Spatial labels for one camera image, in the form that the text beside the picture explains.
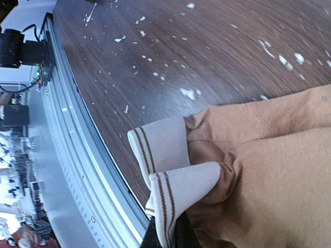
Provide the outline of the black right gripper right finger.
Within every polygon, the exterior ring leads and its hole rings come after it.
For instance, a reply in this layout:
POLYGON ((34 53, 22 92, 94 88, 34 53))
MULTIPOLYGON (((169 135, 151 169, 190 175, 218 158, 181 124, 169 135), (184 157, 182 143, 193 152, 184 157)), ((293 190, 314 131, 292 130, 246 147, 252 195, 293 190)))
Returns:
POLYGON ((175 248, 200 248, 200 243, 190 223, 188 215, 183 212, 175 223, 175 248))

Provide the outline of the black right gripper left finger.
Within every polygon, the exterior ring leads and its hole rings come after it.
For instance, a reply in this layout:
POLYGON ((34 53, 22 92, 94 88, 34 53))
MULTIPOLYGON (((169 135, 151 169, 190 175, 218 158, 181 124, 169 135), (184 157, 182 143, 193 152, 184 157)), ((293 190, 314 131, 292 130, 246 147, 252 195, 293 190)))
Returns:
POLYGON ((156 232, 155 218, 151 217, 140 248, 162 248, 156 232))

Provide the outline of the tan brown boxer underwear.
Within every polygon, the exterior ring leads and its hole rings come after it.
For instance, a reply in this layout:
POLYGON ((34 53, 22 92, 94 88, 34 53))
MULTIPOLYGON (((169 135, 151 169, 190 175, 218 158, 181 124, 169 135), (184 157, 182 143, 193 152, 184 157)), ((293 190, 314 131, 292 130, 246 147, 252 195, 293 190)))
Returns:
POLYGON ((330 247, 330 86, 210 106, 127 134, 162 247, 330 247))

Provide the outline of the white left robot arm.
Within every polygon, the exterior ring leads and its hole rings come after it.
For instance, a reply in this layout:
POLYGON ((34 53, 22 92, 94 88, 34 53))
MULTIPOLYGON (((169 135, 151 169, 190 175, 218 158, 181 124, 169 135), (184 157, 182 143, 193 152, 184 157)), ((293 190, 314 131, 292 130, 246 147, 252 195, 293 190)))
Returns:
POLYGON ((24 35, 18 30, 6 29, 1 33, 1 67, 19 68, 21 65, 54 66, 52 44, 47 40, 25 41, 24 35))

